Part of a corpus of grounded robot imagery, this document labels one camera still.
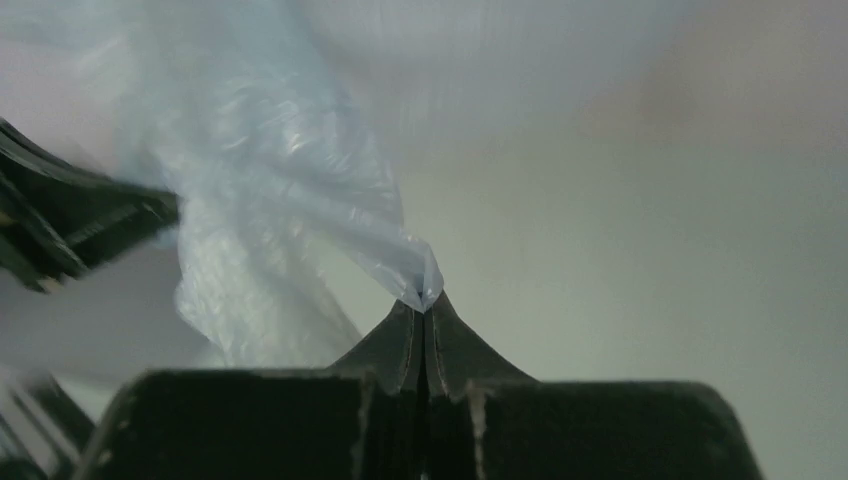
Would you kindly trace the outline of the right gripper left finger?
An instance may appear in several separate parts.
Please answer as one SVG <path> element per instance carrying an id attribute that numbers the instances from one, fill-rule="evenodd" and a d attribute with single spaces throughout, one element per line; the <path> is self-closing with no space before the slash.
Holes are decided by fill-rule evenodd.
<path id="1" fill-rule="evenodd" d="M 149 371 L 109 405 L 79 479 L 418 479 L 422 317 L 395 305 L 317 369 Z"/>

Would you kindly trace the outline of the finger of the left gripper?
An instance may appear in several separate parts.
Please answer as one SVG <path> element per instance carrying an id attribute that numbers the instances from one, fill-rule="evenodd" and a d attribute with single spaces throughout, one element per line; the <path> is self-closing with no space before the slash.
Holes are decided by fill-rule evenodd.
<path id="1" fill-rule="evenodd" d="M 1 123 L 1 267 L 49 293 L 178 221 L 174 194 L 68 164 Z"/>

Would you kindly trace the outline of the blue plastic trash bag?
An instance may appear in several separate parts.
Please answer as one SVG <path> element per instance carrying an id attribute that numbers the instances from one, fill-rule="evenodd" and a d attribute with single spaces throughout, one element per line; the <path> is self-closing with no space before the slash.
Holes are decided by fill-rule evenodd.
<path id="1" fill-rule="evenodd" d="M 415 311 L 443 277 L 389 163 L 288 1 L 5 1 L 112 117 L 120 177 L 173 192 L 181 317 L 230 367 L 326 366 L 359 333 L 315 240 Z"/>

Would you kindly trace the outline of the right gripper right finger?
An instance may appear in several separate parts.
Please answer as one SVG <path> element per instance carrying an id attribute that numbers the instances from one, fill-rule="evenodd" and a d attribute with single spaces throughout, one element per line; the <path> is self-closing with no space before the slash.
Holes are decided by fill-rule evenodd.
<path id="1" fill-rule="evenodd" d="M 432 479 L 759 479 L 726 400 L 693 381 L 541 381 L 447 297 L 423 317 Z"/>

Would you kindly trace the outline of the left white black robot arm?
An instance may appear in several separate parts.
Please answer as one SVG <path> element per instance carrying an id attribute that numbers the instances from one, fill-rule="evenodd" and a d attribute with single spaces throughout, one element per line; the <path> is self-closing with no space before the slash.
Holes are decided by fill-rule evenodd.
<path id="1" fill-rule="evenodd" d="M 175 195 L 75 167 L 1 123 L 1 268 L 26 289 L 52 293 L 177 219 Z M 94 429 L 52 375 L 2 375 L 2 478 L 71 478 Z"/>

